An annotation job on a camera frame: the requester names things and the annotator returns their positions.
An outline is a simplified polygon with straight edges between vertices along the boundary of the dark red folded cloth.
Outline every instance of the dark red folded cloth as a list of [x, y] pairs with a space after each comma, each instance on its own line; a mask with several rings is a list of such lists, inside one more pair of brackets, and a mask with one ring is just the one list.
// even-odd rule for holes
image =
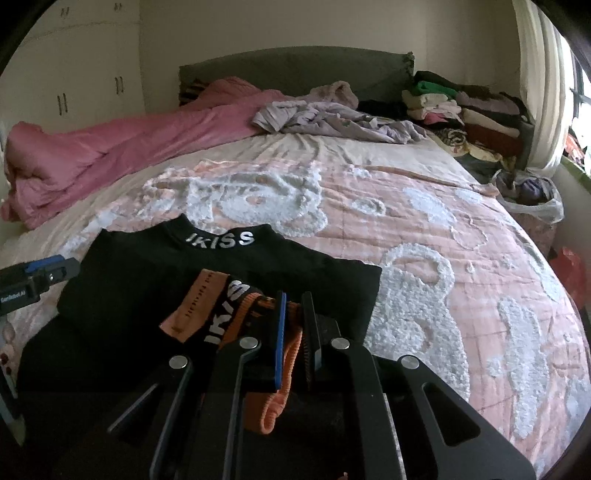
[[521, 137], [513, 138], [496, 130], [473, 124], [466, 124], [466, 133], [470, 143], [480, 143], [504, 157], [518, 157], [523, 151]]

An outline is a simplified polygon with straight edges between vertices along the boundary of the pink duvet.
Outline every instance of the pink duvet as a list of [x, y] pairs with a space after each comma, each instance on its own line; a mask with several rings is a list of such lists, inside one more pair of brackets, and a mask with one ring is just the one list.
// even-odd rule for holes
[[172, 113], [119, 119], [65, 134], [16, 124], [8, 135], [5, 174], [11, 184], [4, 220], [29, 228], [120, 179], [178, 155], [259, 134], [252, 117], [266, 103], [285, 100], [230, 77], [213, 82]]

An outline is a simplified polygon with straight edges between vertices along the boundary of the green folded cloth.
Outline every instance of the green folded cloth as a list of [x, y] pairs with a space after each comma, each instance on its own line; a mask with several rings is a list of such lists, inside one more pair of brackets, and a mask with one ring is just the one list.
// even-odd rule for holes
[[441, 85], [438, 85], [437, 83], [425, 82], [424, 80], [418, 82], [410, 90], [410, 93], [412, 93], [415, 96], [421, 96], [425, 93], [444, 93], [449, 98], [453, 98], [453, 99], [457, 95], [457, 92], [453, 88], [442, 87]]

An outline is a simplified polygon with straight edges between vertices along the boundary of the round metal pin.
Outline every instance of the round metal pin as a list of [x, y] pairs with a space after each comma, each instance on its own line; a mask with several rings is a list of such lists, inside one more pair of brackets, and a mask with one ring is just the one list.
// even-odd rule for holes
[[168, 361], [170, 368], [174, 368], [175, 370], [185, 368], [188, 363], [189, 359], [187, 359], [187, 357], [184, 355], [175, 355]]
[[414, 370], [415, 368], [418, 368], [418, 366], [419, 366], [417, 357], [412, 356], [412, 355], [403, 356], [402, 360], [400, 360], [400, 363], [402, 363], [402, 366], [404, 368], [408, 368], [410, 370]]
[[250, 350], [258, 345], [258, 340], [254, 337], [243, 337], [240, 339], [240, 346], [244, 350]]
[[351, 344], [346, 338], [337, 337], [330, 341], [330, 345], [337, 350], [347, 350]]

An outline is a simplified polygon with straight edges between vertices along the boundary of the curtain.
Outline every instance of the curtain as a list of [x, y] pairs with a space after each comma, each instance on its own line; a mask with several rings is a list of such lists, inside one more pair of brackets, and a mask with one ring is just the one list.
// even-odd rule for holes
[[568, 88], [573, 63], [564, 39], [531, 0], [513, 0], [521, 50], [521, 97], [535, 122], [527, 170], [551, 177], [558, 165], [573, 117]]

